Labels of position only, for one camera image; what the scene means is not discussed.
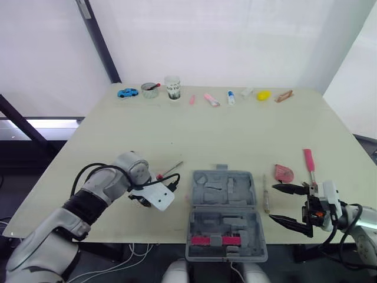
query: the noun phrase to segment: screwdriver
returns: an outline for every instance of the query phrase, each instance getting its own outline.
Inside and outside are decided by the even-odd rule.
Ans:
[[[263,208],[264,212],[270,213],[269,191],[267,190],[267,177],[263,175]]]
[[[312,184],[316,184],[316,178],[314,176],[314,160],[312,156],[312,151],[310,149],[304,149],[304,156],[307,170],[310,172],[310,178],[312,180]]]
[[[173,171],[175,168],[181,166],[183,164],[183,161],[179,161],[177,164],[175,164],[172,168],[170,168],[168,171],[164,172],[163,174],[158,174],[156,179],[157,180],[160,180],[162,179],[163,177],[165,177],[167,175],[167,173],[169,173],[170,171]]]

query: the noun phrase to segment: metal pole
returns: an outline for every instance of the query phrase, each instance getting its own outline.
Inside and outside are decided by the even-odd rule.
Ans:
[[[112,83],[121,83],[122,81],[120,80],[113,59],[111,58],[111,55],[107,49],[105,39],[102,36],[100,27],[95,19],[89,0],[76,0],[76,3],[79,7],[82,19],[87,26],[90,37],[92,38],[95,49],[97,49],[102,64],[104,65],[107,75],[110,78],[110,81]]]

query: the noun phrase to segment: blue toy car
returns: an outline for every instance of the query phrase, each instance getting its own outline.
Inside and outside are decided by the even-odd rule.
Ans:
[[[125,90],[118,91],[118,97],[121,98],[137,96],[138,94],[139,92],[135,88],[126,88]]]

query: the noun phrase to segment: gray tool case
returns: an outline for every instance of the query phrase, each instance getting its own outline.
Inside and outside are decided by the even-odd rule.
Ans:
[[[226,165],[195,171],[191,205],[188,261],[267,261],[250,172],[228,171]]]

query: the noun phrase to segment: yellow sponge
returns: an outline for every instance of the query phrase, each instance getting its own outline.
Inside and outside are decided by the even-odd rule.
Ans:
[[[271,91],[269,90],[262,90],[257,93],[257,99],[259,101],[267,100],[271,95]]]

